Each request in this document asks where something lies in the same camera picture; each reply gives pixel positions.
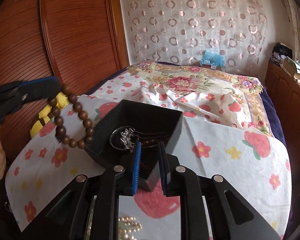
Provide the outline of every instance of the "pink flower print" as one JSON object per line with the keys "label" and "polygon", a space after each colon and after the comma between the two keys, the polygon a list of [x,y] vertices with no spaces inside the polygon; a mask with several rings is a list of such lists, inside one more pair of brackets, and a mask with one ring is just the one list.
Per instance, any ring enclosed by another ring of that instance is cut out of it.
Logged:
{"label": "pink flower print", "polygon": [[29,204],[25,206],[25,213],[27,214],[27,220],[29,223],[34,220],[35,215],[37,214],[37,209],[33,205],[32,201],[30,201]]}
{"label": "pink flower print", "polygon": [[25,160],[29,160],[32,153],[33,153],[33,150],[28,150],[25,154]]}
{"label": "pink flower print", "polygon": [[188,102],[188,100],[187,100],[187,99],[185,99],[185,98],[181,98],[181,99],[180,99],[180,102],[181,102],[181,103],[187,103],[187,102]]}
{"label": "pink flower print", "polygon": [[279,175],[275,175],[274,173],[271,175],[269,179],[269,183],[272,185],[272,188],[276,190],[277,187],[280,186],[281,182],[279,180]]}
{"label": "pink flower print", "polygon": [[20,169],[20,167],[18,166],[18,167],[16,167],[16,169],[14,170],[14,176],[17,176],[18,174],[19,174],[19,169]]}
{"label": "pink flower print", "polygon": [[204,145],[203,142],[198,142],[197,146],[192,148],[192,152],[195,154],[197,158],[205,157],[209,158],[211,151],[211,147]]}
{"label": "pink flower print", "polygon": [[39,157],[44,158],[45,155],[46,155],[46,153],[47,153],[47,151],[48,151],[48,150],[47,150],[46,148],[42,149],[42,150],[40,151]]}
{"label": "pink flower print", "polygon": [[213,101],[213,100],[216,99],[215,96],[214,96],[214,94],[212,94],[212,93],[209,93],[209,94],[206,96],[206,98],[207,98],[209,101]]}
{"label": "pink flower print", "polygon": [[65,162],[68,158],[68,149],[67,148],[58,148],[54,153],[54,157],[51,159],[51,163],[54,163],[55,167],[58,168],[61,165],[61,162]]}

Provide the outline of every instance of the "floral bedspread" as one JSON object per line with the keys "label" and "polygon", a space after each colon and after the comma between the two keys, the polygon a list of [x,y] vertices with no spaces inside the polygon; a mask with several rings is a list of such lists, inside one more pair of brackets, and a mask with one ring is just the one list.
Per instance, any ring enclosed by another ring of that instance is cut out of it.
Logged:
{"label": "floral bedspread", "polygon": [[221,71],[189,66],[170,66],[155,62],[143,62],[129,67],[129,72],[138,75],[151,83],[161,84],[176,94],[185,96],[192,92],[198,95],[201,92],[210,91],[209,100],[217,94],[223,98],[231,95],[235,101],[232,108],[239,112],[243,109],[247,123],[230,122],[229,114],[224,114],[223,124],[243,129],[246,126],[253,126],[268,136],[273,136],[271,128],[263,107],[261,97],[262,85],[257,78],[231,75]]}
{"label": "floral bedspread", "polygon": [[[246,98],[258,100],[260,90],[256,79],[145,64],[130,67],[78,101],[93,125],[122,99],[182,111],[182,131],[173,151],[180,164],[200,176],[222,175],[283,236],[291,201],[290,163],[284,145],[256,128],[267,122],[262,105],[258,115],[253,114],[253,102]],[[71,105],[61,110],[61,116],[67,134],[82,138],[85,129]],[[83,149],[60,144],[54,123],[46,124],[18,155],[6,177],[7,196],[20,230],[75,176],[92,177],[103,171]],[[119,216],[135,217],[142,225],[133,234],[137,239],[177,240],[179,207],[179,198],[164,197],[158,182],[151,193],[139,189],[134,197],[120,197]]]}

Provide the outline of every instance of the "curtain with circle pattern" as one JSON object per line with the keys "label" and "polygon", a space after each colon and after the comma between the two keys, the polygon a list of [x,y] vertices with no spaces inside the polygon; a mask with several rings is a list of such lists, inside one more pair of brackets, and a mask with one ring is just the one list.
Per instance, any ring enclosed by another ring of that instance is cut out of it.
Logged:
{"label": "curtain with circle pattern", "polygon": [[195,65],[205,51],[225,70],[257,75],[267,19],[261,0],[125,0],[131,63]]}

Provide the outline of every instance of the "strawberry print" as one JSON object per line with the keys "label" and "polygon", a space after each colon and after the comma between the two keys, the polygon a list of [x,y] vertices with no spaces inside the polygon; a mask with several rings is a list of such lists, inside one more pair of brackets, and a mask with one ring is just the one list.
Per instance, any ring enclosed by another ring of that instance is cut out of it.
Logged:
{"label": "strawberry print", "polygon": [[29,202],[27,206],[25,206],[25,213],[27,215],[27,221],[30,223],[34,220],[35,215],[37,214],[37,209],[33,205],[32,201]]}
{"label": "strawberry print", "polygon": [[271,146],[266,135],[246,131],[244,132],[244,139],[242,142],[253,149],[257,160],[260,160],[260,157],[266,158],[269,156]]}
{"label": "strawberry print", "polygon": [[29,160],[32,153],[33,153],[33,150],[28,150],[25,154],[25,160]]}
{"label": "strawberry print", "polygon": [[123,83],[123,86],[124,86],[125,88],[129,88],[129,87],[132,86],[132,84],[129,83],[129,82],[125,82],[125,83]]}
{"label": "strawberry print", "polygon": [[168,97],[167,94],[160,94],[160,95],[159,95],[159,100],[160,100],[160,101],[164,101],[164,100],[167,99],[167,97]]}
{"label": "strawberry print", "polygon": [[228,105],[228,109],[231,112],[240,112],[241,111],[241,105],[235,100],[233,103]]}
{"label": "strawberry print", "polygon": [[211,111],[211,107],[208,106],[208,105],[199,105],[199,108],[202,109],[202,110],[205,110],[207,112]]}
{"label": "strawberry print", "polygon": [[274,173],[271,175],[269,179],[269,183],[272,185],[272,188],[276,190],[277,187],[280,186],[281,182],[279,180],[279,175],[275,175]]}
{"label": "strawberry print", "polygon": [[219,120],[217,120],[217,119],[214,119],[214,120],[213,120],[213,121],[211,121],[211,122],[214,122],[214,123],[221,124],[221,122],[220,122]]}
{"label": "strawberry print", "polygon": [[194,118],[197,116],[196,113],[193,111],[184,111],[182,114],[183,114],[183,116],[187,116],[187,117],[191,117],[191,118]]}
{"label": "strawberry print", "polygon": [[20,169],[20,167],[18,166],[18,167],[16,167],[16,169],[14,170],[14,176],[17,176],[18,174],[19,174],[19,169]]}
{"label": "strawberry print", "polygon": [[288,171],[291,171],[289,160],[286,160],[286,168],[287,168]]}
{"label": "strawberry print", "polygon": [[117,105],[116,102],[109,102],[105,103],[99,108],[96,108],[95,111],[97,112],[97,116],[95,117],[95,121],[101,119],[104,117],[112,108],[114,108]]}
{"label": "strawberry print", "polygon": [[180,99],[180,102],[181,102],[181,103],[187,103],[187,102],[188,102],[188,100],[187,100],[187,99],[185,99],[185,98],[181,98],[181,99]]}
{"label": "strawberry print", "polygon": [[47,151],[48,151],[48,150],[47,150],[46,148],[42,149],[42,150],[40,151],[39,157],[44,158],[45,155],[46,155],[46,153],[47,153]]}
{"label": "strawberry print", "polygon": [[51,163],[54,163],[55,167],[58,168],[61,165],[61,162],[65,162],[68,158],[68,149],[67,148],[58,148],[54,153],[54,157],[51,159]]}
{"label": "strawberry print", "polygon": [[56,127],[56,125],[53,122],[49,121],[39,131],[39,136],[44,137],[44,136],[48,135],[49,133],[51,133],[54,130],[55,127]]}
{"label": "strawberry print", "polygon": [[197,158],[205,157],[209,158],[211,151],[211,147],[204,145],[203,142],[198,142],[197,146],[192,148],[192,152],[195,154]]}
{"label": "strawberry print", "polygon": [[214,96],[214,94],[212,94],[212,93],[209,93],[209,94],[206,96],[206,98],[207,98],[209,101],[213,101],[213,100],[216,99],[215,96]]}
{"label": "strawberry print", "polygon": [[180,207],[180,197],[166,197],[163,195],[160,180],[152,192],[138,188],[133,198],[142,212],[154,219],[168,216]]}

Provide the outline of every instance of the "wooden bead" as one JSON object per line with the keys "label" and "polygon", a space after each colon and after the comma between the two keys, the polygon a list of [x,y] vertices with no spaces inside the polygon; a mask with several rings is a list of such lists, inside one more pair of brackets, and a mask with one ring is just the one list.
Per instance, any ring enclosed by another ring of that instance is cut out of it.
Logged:
{"label": "wooden bead", "polygon": [[57,126],[63,126],[63,118],[62,118],[62,116],[55,117],[54,118],[54,123]]}
{"label": "wooden bead", "polygon": [[86,129],[86,135],[87,136],[93,136],[93,134],[94,134],[94,128],[93,127],[89,127],[89,128],[87,128]]}
{"label": "wooden bead", "polygon": [[86,146],[86,143],[84,142],[84,140],[81,139],[81,140],[78,141],[78,148],[79,149],[84,149],[85,146]]}
{"label": "wooden bead", "polygon": [[80,102],[76,102],[75,104],[73,104],[73,110],[77,113],[82,111],[82,105]]}
{"label": "wooden bead", "polygon": [[67,136],[67,135],[65,135],[65,136],[63,137],[63,139],[62,139],[62,143],[63,143],[63,144],[69,144],[69,142],[70,142],[70,137]]}
{"label": "wooden bead", "polygon": [[48,99],[48,104],[49,106],[56,106],[57,105],[57,99],[53,98],[53,99]]}
{"label": "wooden bead", "polygon": [[78,116],[81,120],[87,120],[88,118],[88,113],[84,110],[82,110],[81,112],[78,113]]}
{"label": "wooden bead", "polygon": [[85,143],[87,143],[87,144],[92,143],[93,137],[92,137],[92,136],[86,136],[86,137],[84,138],[84,141],[85,141]]}
{"label": "wooden bead", "polygon": [[76,139],[70,139],[70,142],[69,142],[69,146],[71,148],[75,148],[77,146],[77,140]]}
{"label": "wooden bead", "polygon": [[56,134],[62,138],[64,135],[66,135],[66,128],[64,126],[57,126]]}
{"label": "wooden bead", "polygon": [[66,95],[69,96],[71,94],[70,85],[65,84],[62,86],[61,91]]}
{"label": "wooden bead", "polygon": [[68,100],[71,104],[75,104],[77,102],[77,95],[74,93],[70,94]]}
{"label": "wooden bead", "polygon": [[60,109],[59,109],[57,106],[54,106],[54,107],[51,109],[51,113],[52,113],[55,117],[58,117],[58,116],[60,116]]}
{"label": "wooden bead", "polygon": [[89,128],[89,127],[92,126],[92,121],[91,121],[91,119],[84,120],[82,123],[83,123],[83,126],[84,126],[85,128]]}

